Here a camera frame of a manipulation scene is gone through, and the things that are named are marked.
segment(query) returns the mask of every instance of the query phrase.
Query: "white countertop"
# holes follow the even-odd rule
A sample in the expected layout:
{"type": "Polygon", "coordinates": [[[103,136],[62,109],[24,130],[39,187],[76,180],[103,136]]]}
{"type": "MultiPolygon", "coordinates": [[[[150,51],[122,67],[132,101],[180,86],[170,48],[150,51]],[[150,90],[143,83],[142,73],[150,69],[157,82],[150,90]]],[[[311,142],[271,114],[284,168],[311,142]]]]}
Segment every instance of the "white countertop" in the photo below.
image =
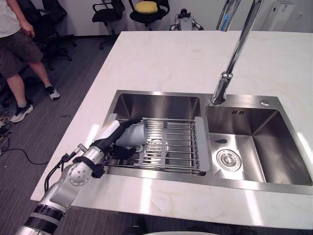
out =
{"type": "MultiPolygon", "coordinates": [[[[116,90],[213,93],[239,32],[122,32],[54,152],[47,173],[102,126],[116,90]]],[[[313,146],[313,34],[251,32],[228,94],[279,97],[308,150],[313,146]]],[[[60,174],[55,173],[50,185],[60,174]]],[[[313,196],[103,175],[85,185],[74,206],[217,223],[313,229],[313,196]]]]}

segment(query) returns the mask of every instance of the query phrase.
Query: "dish drying rack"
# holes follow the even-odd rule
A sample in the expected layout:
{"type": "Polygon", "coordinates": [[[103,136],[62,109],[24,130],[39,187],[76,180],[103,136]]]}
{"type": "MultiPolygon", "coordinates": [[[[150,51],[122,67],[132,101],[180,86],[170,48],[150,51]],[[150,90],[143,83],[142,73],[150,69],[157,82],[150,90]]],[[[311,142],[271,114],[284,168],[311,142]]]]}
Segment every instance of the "dish drying rack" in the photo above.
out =
{"type": "Polygon", "coordinates": [[[147,144],[127,160],[109,166],[204,175],[209,170],[204,122],[195,119],[143,118],[147,144]]]}

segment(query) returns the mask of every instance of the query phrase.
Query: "sneaker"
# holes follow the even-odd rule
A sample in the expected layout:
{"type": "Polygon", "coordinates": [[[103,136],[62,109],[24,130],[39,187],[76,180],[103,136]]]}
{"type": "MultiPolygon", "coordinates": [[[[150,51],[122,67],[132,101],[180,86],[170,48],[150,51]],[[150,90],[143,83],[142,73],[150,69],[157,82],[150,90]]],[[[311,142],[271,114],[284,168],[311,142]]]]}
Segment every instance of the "sneaker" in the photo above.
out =
{"type": "Polygon", "coordinates": [[[45,90],[48,92],[52,100],[57,100],[61,96],[60,93],[58,93],[58,91],[53,86],[49,86],[45,88],[45,90]]]}
{"type": "Polygon", "coordinates": [[[33,106],[28,103],[24,108],[17,107],[16,113],[14,114],[13,117],[11,117],[11,122],[22,121],[26,114],[29,114],[31,111],[33,111],[33,109],[34,109],[33,106]]]}

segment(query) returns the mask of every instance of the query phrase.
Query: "metal wire rack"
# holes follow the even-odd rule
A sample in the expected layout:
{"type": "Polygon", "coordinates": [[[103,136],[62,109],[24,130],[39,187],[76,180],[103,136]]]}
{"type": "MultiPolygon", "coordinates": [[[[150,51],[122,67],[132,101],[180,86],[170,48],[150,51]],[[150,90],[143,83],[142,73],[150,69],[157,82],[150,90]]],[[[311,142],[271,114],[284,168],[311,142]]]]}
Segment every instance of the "metal wire rack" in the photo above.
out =
{"type": "Polygon", "coordinates": [[[133,167],[188,174],[200,173],[194,119],[143,118],[147,144],[127,160],[110,160],[109,166],[133,167]]]}

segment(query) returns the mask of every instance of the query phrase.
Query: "white shirt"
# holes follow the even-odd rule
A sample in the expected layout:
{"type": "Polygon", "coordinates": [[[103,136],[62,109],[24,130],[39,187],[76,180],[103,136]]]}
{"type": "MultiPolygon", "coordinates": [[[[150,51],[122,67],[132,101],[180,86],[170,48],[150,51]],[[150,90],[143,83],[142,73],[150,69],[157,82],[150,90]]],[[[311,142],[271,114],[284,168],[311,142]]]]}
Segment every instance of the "white shirt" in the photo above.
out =
{"type": "Polygon", "coordinates": [[[12,35],[21,28],[15,13],[6,0],[0,0],[0,38],[12,35]]]}

